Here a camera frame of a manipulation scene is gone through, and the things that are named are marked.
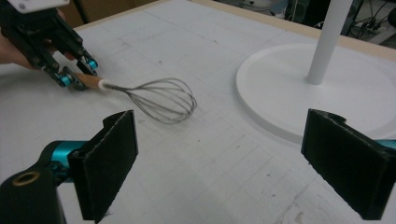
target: whisk handle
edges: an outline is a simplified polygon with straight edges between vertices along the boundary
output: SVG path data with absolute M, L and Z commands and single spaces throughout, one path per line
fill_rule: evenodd
M 106 79 L 102 79 L 101 77 L 94 77 L 90 75 L 85 75 L 82 73 L 76 73 L 76 76 L 79 78 L 79 80 L 84 84 L 86 87 L 94 90 L 102 90 L 105 91 L 106 88 L 104 84 L 111 84 L 110 81 Z
M 102 80 L 101 77 L 94 77 L 90 75 L 85 75 L 82 73 L 76 73 L 78 79 L 84 84 L 86 87 L 94 90 L 100 90 L 99 82 Z

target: person's hand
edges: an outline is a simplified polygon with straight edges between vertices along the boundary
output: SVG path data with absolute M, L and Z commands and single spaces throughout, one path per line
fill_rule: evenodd
M 64 19 L 62 11 L 58 10 L 58 12 Z M 55 52 L 55 49 L 50 46 L 50 42 L 43 44 L 48 45 L 48 49 L 51 53 Z M 74 60 L 74 57 L 69 53 L 66 53 L 64 56 L 69 60 Z M 0 35 L 0 64 L 4 63 L 15 63 L 29 69 L 34 69 L 24 55 L 7 38 Z

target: white stand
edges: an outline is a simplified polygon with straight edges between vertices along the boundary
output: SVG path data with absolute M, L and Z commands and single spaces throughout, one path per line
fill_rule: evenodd
M 288 45 L 265 49 L 239 68 L 239 99 L 249 115 L 268 131 L 302 143 L 308 108 L 315 108 L 346 118 L 351 127 L 372 138 L 387 138 L 395 132 L 393 71 L 375 66 L 375 61 L 351 50 L 334 51 L 343 23 L 330 23 L 328 19 L 335 15 L 345 20 L 351 3 L 331 1 L 322 31 L 328 36 L 321 36 L 316 48 Z M 325 76 L 324 83 L 318 85 Z

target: black foam pad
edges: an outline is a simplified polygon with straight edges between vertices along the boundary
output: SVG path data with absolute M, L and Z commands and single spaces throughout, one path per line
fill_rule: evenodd
M 396 150 L 310 109 L 302 153 L 313 168 L 363 219 L 379 220 L 396 180 Z
M 138 154 L 133 111 L 104 120 L 104 129 L 68 160 L 83 218 L 106 215 Z

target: metal wire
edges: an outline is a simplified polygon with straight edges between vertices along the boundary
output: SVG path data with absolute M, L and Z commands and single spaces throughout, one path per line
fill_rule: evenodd
M 177 78 L 157 79 L 134 88 L 113 84 L 104 87 L 126 93 L 145 114 L 165 124 L 189 118 L 197 106 L 190 87 Z

